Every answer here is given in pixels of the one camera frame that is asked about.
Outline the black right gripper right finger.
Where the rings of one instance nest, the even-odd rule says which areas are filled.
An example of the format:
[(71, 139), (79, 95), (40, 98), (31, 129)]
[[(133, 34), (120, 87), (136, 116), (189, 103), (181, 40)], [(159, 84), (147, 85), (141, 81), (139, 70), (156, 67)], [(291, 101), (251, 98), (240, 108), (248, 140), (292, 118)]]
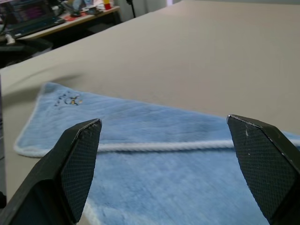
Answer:
[(242, 174), (271, 225), (300, 223), (300, 150), (277, 127), (228, 115)]

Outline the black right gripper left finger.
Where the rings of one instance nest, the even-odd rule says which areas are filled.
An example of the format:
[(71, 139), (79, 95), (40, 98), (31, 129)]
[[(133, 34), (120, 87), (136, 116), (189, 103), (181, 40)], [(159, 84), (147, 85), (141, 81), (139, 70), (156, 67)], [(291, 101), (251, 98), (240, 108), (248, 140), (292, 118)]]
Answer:
[(75, 225), (90, 191), (102, 123), (66, 129), (29, 172), (0, 214), (2, 225)]

